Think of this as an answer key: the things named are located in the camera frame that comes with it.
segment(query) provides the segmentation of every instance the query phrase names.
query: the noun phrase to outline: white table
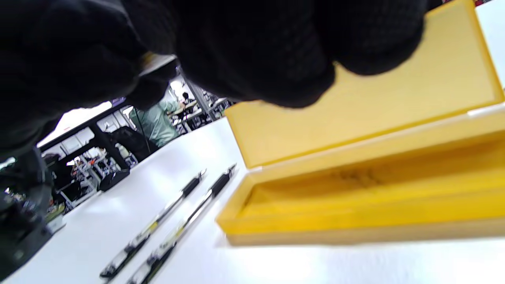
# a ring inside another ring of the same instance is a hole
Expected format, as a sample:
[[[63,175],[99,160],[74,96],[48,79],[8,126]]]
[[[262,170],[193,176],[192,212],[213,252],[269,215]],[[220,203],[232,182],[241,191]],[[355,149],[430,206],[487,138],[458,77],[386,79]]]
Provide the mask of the white table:
[[[59,231],[6,284],[104,283],[98,273],[203,168],[208,175],[113,283],[125,283],[231,164],[238,172],[192,226],[153,283],[503,284],[505,239],[359,246],[231,247],[214,222],[245,174],[227,120],[176,139],[107,193],[65,216]]]

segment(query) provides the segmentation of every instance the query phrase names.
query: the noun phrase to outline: yellow box lid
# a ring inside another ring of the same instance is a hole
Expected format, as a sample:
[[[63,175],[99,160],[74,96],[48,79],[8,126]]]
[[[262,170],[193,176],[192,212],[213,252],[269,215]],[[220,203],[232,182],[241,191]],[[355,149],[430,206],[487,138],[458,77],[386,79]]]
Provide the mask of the yellow box lid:
[[[503,102],[471,0],[427,15],[413,56],[385,74],[363,77],[337,66],[337,80],[302,110],[261,102],[226,111],[248,168],[352,144]]]

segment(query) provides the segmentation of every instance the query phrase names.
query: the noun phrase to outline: open yellow case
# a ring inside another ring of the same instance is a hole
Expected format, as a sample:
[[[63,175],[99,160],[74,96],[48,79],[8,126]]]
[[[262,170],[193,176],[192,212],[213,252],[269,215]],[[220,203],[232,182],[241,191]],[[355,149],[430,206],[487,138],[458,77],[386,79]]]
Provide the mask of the open yellow case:
[[[226,111],[250,169],[217,218],[231,243],[505,233],[504,94],[471,0],[430,12],[393,71],[336,68],[309,108]]]

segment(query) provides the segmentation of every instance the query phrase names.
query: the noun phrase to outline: pen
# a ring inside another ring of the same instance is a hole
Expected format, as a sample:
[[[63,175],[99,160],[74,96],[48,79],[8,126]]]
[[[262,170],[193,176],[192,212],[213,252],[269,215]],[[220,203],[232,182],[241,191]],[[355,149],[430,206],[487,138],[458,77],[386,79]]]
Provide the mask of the pen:
[[[195,210],[172,231],[171,234],[154,250],[147,260],[137,269],[133,276],[127,281],[127,284],[148,284],[163,264],[174,251],[177,243],[188,227],[198,218],[204,208],[210,203],[209,200],[215,198],[224,186],[230,181],[236,164],[229,167],[216,182],[210,187],[207,193],[201,198]]]
[[[195,187],[203,179],[206,169],[198,173],[174,198],[169,202],[164,209],[156,215],[154,221],[149,224],[140,234],[131,240],[125,248],[119,252],[112,261],[100,272],[100,278],[112,280],[118,273],[128,264],[128,262],[142,249],[151,234],[158,228],[158,226],[165,220],[168,213],[170,213],[179,201],[186,198]]]

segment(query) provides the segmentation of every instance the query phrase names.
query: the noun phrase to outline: light green shirt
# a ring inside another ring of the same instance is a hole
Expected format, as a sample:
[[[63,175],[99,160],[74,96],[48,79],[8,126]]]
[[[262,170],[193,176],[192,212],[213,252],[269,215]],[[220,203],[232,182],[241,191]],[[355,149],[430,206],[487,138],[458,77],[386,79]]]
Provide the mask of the light green shirt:
[[[176,111],[179,106],[176,101],[163,99],[147,111],[137,110],[138,117],[135,110],[132,110],[130,119],[137,127],[138,132],[142,133],[140,128],[142,126],[145,136],[156,146],[161,147],[179,136],[167,115],[167,112]]]

